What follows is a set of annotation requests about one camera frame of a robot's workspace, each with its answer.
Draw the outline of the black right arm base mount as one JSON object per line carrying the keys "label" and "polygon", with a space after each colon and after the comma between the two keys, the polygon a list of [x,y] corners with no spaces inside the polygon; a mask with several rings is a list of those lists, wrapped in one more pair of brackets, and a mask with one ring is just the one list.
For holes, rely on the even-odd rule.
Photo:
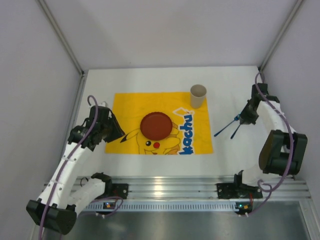
{"label": "black right arm base mount", "polygon": [[245,184],[236,185],[233,182],[217,183],[217,195],[219,199],[262,199],[263,194],[258,187]]}

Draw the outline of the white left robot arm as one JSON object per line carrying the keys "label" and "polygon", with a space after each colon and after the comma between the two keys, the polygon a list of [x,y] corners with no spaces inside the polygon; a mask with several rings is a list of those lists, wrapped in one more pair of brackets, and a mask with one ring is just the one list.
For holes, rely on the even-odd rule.
{"label": "white left robot arm", "polygon": [[67,235],[78,215],[91,203],[100,199],[115,199],[112,178],[102,172],[91,175],[87,183],[72,192],[83,164],[96,146],[110,143],[125,133],[116,116],[105,102],[90,107],[89,116],[69,134],[65,151],[50,181],[36,200],[29,200],[26,211],[41,229]]}

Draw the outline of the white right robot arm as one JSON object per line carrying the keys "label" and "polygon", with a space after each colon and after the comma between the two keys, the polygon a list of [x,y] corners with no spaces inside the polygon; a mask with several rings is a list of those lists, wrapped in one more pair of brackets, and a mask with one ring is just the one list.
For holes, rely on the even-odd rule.
{"label": "white right robot arm", "polygon": [[262,120],[268,132],[258,163],[236,175],[241,186],[255,186],[268,174],[283,177],[300,172],[308,138],[286,122],[279,99],[269,94],[266,83],[252,85],[251,98],[235,119],[240,126],[254,125]]}

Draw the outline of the red-brown round plate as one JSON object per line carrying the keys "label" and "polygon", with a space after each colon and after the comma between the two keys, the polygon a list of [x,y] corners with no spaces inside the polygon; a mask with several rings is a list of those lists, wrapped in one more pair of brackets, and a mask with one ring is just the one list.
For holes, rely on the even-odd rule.
{"label": "red-brown round plate", "polygon": [[159,141],[167,138],[173,128],[171,118],[163,112],[151,112],[140,122],[140,131],[149,140]]}

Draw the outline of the beige paper cup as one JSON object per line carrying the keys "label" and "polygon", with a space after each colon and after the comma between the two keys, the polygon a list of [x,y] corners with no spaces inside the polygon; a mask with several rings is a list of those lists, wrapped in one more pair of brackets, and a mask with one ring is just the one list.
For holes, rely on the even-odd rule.
{"label": "beige paper cup", "polygon": [[205,97],[207,95],[207,89],[201,84],[195,84],[190,88],[190,105],[194,109],[198,109],[202,106]]}

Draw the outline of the blue metal fork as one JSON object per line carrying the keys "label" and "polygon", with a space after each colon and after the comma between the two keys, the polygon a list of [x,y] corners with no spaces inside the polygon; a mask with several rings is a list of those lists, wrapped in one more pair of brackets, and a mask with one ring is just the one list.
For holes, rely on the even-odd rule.
{"label": "blue metal fork", "polygon": [[239,124],[239,125],[237,126],[237,128],[235,129],[235,131],[234,131],[233,134],[231,135],[231,137],[230,137],[231,140],[235,137],[235,135],[236,135],[236,133],[237,133],[237,131],[239,130],[240,127],[241,127],[241,124]]}

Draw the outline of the blue metal spoon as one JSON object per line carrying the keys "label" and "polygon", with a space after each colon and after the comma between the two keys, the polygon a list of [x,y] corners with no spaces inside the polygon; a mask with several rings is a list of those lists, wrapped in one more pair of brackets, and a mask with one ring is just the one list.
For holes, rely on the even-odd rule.
{"label": "blue metal spoon", "polygon": [[218,132],[216,132],[213,136],[217,137],[222,131],[224,131],[227,127],[229,127],[232,123],[237,122],[240,119],[240,114],[236,115],[233,120],[228,123],[226,126],[224,126],[221,130],[219,130]]}

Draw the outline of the yellow Pikachu placemat cloth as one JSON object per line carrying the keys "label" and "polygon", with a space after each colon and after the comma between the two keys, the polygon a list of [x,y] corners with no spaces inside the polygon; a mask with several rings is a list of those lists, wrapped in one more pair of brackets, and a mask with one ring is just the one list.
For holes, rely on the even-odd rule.
{"label": "yellow Pikachu placemat cloth", "polygon": [[107,154],[203,155],[214,153],[208,104],[191,107],[189,92],[116,93],[112,111],[125,135]]}

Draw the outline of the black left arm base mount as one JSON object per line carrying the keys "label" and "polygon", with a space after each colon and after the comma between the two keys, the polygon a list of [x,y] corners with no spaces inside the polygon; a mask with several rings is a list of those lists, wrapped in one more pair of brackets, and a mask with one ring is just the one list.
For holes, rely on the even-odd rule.
{"label": "black left arm base mount", "polygon": [[127,199],[129,194],[129,185],[127,183],[113,183],[110,197],[120,197],[124,200]]}

